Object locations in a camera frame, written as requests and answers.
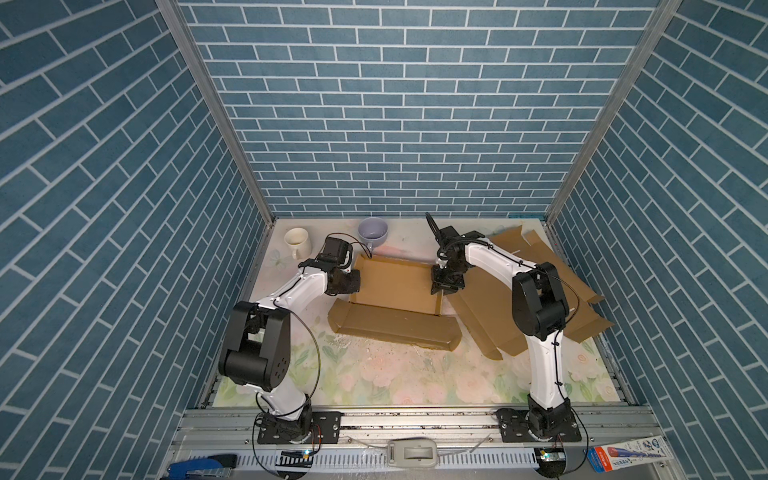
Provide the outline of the brown cardboard box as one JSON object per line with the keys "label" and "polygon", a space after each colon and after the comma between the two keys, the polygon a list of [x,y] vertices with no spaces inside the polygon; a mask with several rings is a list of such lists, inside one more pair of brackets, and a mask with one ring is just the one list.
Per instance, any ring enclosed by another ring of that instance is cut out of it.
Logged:
{"label": "brown cardboard box", "polygon": [[431,292],[429,264],[361,255],[355,269],[360,290],[330,308],[333,332],[434,350],[458,347],[461,329],[454,317],[441,313],[442,295]]}

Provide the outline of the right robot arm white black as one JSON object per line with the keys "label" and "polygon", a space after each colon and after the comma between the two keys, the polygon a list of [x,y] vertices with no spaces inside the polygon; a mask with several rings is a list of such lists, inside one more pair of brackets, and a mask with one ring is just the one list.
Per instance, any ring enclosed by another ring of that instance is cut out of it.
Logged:
{"label": "right robot arm white black", "polygon": [[561,381],[559,337],[566,327],[569,305],[554,265],[530,264],[471,231],[440,228],[431,214],[427,225],[438,245],[438,263],[431,267],[431,293],[454,294],[465,287],[464,274],[479,268],[511,291],[512,319],[525,335],[532,382],[528,394],[527,427],[541,441],[555,439],[573,421],[570,399]]}

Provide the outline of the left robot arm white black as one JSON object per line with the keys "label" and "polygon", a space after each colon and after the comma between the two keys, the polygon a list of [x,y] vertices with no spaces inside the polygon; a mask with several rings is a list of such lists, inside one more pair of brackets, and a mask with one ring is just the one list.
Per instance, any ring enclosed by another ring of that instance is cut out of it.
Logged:
{"label": "left robot arm white black", "polygon": [[291,320],[318,297],[357,293],[361,275],[353,259],[350,242],[327,237],[318,255],[299,263],[297,273],[276,292],[233,307],[218,372],[253,389],[278,420],[297,421],[311,410],[310,396],[287,377]]}

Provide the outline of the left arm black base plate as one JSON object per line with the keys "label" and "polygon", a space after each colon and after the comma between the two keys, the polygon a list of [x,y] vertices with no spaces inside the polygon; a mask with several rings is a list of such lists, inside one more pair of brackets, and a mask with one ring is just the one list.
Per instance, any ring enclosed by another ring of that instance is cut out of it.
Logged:
{"label": "left arm black base plate", "polygon": [[323,445],[337,444],[342,416],[340,411],[303,412],[296,420],[286,420],[262,413],[255,422],[255,440],[259,445],[303,444],[319,434]]}

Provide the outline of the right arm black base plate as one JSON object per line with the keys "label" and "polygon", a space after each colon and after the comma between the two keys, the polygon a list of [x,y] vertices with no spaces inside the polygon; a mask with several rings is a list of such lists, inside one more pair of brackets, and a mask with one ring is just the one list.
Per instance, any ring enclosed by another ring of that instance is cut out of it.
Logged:
{"label": "right arm black base plate", "polygon": [[580,442],[582,434],[570,407],[547,411],[500,408],[495,412],[504,443]]}

